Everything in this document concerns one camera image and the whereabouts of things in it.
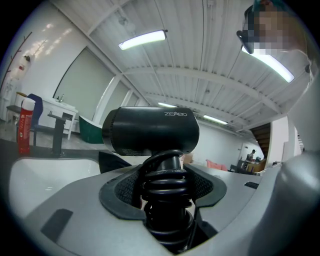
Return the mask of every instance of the green container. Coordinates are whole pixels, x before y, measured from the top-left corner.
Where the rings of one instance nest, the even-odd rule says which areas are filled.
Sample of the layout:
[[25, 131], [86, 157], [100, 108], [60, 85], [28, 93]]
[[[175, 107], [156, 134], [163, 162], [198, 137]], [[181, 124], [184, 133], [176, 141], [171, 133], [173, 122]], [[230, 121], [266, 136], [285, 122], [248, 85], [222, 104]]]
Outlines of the green container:
[[102, 125], [96, 124], [79, 115], [79, 127], [81, 138], [91, 144], [103, 144]]

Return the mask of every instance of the white ceiling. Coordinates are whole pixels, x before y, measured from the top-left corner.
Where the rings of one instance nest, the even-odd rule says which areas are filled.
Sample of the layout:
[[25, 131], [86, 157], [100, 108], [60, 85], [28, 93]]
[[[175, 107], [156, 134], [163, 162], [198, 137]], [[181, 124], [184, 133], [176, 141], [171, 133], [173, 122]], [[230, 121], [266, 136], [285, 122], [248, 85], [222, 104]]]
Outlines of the white ceiling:
[[[306, 88], [302, 53], [273, 55], [287, 83], [241, 51], [236, 31], [253, 0], [52, 0], [154, 106], [165, 102], [228, 122], [231, 131], [285, 113]], [[165, 41], [122, 51], [134, 35], [168, 30]]]

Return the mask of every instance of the fluorescent light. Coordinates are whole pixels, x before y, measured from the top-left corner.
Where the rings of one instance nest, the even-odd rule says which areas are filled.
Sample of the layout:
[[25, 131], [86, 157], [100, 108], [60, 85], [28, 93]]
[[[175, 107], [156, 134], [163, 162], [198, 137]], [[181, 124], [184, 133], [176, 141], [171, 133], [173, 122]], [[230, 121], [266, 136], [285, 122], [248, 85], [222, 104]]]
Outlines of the fluorescent light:
[[121, 50], [126, 50], [131, 47], [143, 45], [146, 43], [156, 42], [156, 41], [163, 41], [166, 39], [166, 33], [164, 30], [158, 30], [155, 32], [150, 32], [147, 34], [142, 34], [139, 36], [136, 36], [134, 38], [131, 38], [127, 41], [124, 41], [119, 44], [119, 47]]
[[166, 104], [166, 103], [158, 102], [158, 104], [159, 104], [160, 106], [162, 106], [162, 107], [177, 108], [177, 106], [169, 105], [169, 104]]
[[[249, 54], [244, 47], [242, 47], [242, 51], [246, 54]], [[253, 52], [250, 54], [251, 56], [257, 58], [263, 63], [267, 64], [270, 68], [276, 71], [280, 76], [282, 76], [288, 83], [290, 83], [293, 79], [295, 79], [294, 75], [279, 61], [277, 61], [274, 57], [270, 55], [263, 55], [259, 53]]]
[[225, 121], [221, 121], [221, 120], [219, 120], [219, 119], [216, 119], [216, 118], [214, 118], [214, 117], [208, 116], [208, 115], [206, 115], [206, 114], [205, 114], [203, 117], [206, 118], [206, 119], [209, 119], [209, 120], [211, 120], [211, 121], [215, 121], [215, 122], [217, 122], [217, 123], [223, 124], [223, 125], [227, 125], [227, 124], [228, 124], [228, 123], [225, 122]]

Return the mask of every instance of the blue chair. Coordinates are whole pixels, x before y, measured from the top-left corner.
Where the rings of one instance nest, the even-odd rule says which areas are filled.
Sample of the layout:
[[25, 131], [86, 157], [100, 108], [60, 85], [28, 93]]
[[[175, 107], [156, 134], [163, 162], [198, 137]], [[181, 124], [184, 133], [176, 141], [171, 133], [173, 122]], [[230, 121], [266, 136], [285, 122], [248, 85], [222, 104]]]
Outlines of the blue chair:
[[[43, 132], [43, 133], [48, 133], [54, 135], [55, 129], [43, 125], [39, 125], [39, 118], [44, 111], [44, 104], [42, 101], [42, 98], [35, 95], [35, 94], [29, 94], [27, 98], [32, 99], [35, 101], [34, 104], [34, 110], [32, 114], [32, 120], [31, 120], [31, 128], [30, 131], [33, 132], [33, 145], [37, 145], [37, 132]], [[16, 124], [16, 141], [18, 142], [18, 127], [19, 123]]]

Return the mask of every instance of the red bottle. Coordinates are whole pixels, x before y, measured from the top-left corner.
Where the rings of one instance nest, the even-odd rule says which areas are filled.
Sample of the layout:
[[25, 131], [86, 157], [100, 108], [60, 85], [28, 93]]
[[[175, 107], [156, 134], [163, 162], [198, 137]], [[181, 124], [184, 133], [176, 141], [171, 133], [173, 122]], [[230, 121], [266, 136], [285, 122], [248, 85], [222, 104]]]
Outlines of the red bottle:
[[17, 134], [19, 153], [22, 155], [30, 153], [29, 138], [32, 114], [34, 112], [35, 103], [36, 102], [30, 98], [25, 98], [22, 102]]

